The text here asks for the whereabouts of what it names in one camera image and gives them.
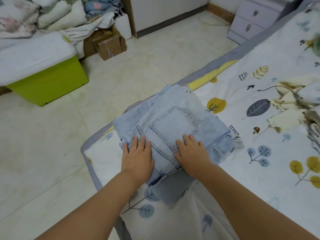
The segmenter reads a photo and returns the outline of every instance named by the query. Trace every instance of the hand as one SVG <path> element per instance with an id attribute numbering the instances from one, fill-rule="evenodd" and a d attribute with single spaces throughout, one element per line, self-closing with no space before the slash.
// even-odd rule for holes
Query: hand
<path id="1" fill-rule="evenodd" d="M 123 144 L 121 172 L 132 175 L 138 188 L 147 182 L 155 166 L 155 161 L 151 160 L 151 142 L 148 141 L 146 147 L 144 147 L 145 141 L 146 137 L 142 136 L 138 143 L 138 137 L 135 136 L 130 152 L 128 152 L 128 145 Z"/>
<path id="2" fill-rule="evenodd" d="M 199 179 L 199 175 L 207 165 L 212 164 L 209 154 L 202 142 L 195 140 L 193 135 L 183 135 L 184 143 L 176 140 L 180 153 L 174 154 L 174 157 L 181 164 L 183 169 L 192 177 Z"/>

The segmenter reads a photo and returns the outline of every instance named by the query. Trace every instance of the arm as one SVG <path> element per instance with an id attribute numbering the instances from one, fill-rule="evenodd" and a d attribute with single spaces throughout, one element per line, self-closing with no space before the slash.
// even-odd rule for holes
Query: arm
<path id="1" fill-rule="evenodd" d="M 176 141 L 176 159 L 217 200 L 240 239 L 318 239 L 212 164 L 201 141 L 192 135 L 183 139 Z"/>
<path id="2" fill-rule="evenodd" d="M 148 180 L 154 167 L 151 143 L 135 137 L 130 152 L 123 145 L 121 172 L 102 190 L 40 235 L 36 240 L 106 240 L 129 198 Z"/>

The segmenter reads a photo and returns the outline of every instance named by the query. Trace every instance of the bed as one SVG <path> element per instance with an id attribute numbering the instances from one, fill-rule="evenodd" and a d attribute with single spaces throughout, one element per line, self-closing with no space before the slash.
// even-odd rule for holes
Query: bed
<path id="1" fill-rule="evenodd" d="M 296 11 L 178 84 L 189 86 L 208 111 L 215 113 L 242 140 L 244 148 L 232 153 L 220 166 L 319 238 L 320 173 L 310 168 L 307 160 L 318 158 L 320 148 L 307 138 L 303 126 L 285 133 L 270 128 L 267 119 L 279 111 L 266 101 L 276 97 L 277 90 L 258 91 L 290 77 L 320 79 L 320 66 L 315 65 L 320 64 L 320 57 L 304 55 L 306 46 L 301 43 L 312 39 L 314 32 L 320 32 L 320 14 L 317 10 L 307 11 L 309 2 L 305 0 Z M 119 142 L 110 123 L 81 147 L 97 190 L 120 172 Z M 173 208 L 163 205 L 152 189 L 143 185 L 122 210 L 115 229 L 119 238 L 125 240 L 214 239 L 214 236 L 238 239 L 222 209 L 199 182 Z"/>

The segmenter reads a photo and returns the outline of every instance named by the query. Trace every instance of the drawer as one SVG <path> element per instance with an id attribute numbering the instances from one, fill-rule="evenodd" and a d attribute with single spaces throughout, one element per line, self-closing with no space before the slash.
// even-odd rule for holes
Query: drawer
<path id="1" fill-rule="evenodd" d="M 279 14 L 275 10 L 249 0 L 242 0 L 237 10 L 237 15 L 263 28 L 270 27 L 277 20 Z"/>
<path id="2" fill-rule="evenodd" d="M 264 29 L 236 15 L 230 30 L 249 40 L 253 36 L 256 36 L 258 33 L 262 32 Z"/>

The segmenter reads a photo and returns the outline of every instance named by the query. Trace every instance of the tiled floor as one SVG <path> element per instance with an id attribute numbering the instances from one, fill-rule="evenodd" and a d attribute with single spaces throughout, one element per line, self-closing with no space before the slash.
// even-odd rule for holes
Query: tiled floor
<path id="1" fill-rule="evenodd" d="M 38 107 L 0 96 L 0 239 L 34 239 L 96 189 L 80 147 L 130 104 L 235 48 L 229 27 L 203 12 L 127 40 L 128 50 L 82 62 L 90 82 Z M 110 239 L 117 239 L 113 232 Z"/>

